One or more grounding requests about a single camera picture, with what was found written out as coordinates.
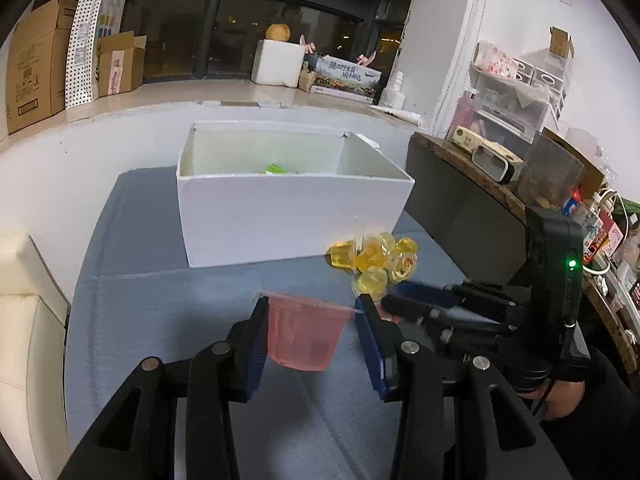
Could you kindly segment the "right hand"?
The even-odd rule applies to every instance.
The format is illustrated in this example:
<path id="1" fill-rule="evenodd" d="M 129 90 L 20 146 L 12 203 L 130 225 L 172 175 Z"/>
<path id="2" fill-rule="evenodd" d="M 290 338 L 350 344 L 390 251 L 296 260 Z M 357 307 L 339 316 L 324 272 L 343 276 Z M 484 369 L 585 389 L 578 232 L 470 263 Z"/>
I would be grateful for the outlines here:
<path id="1" fill-rule="evenodd" d="M 535 391 L 521 393 L 521 397 L 540 405 L 539 419 L 551 420 L 572 414 L 584 397 L 585 388 L 585 382 L 546 382 Z"/>

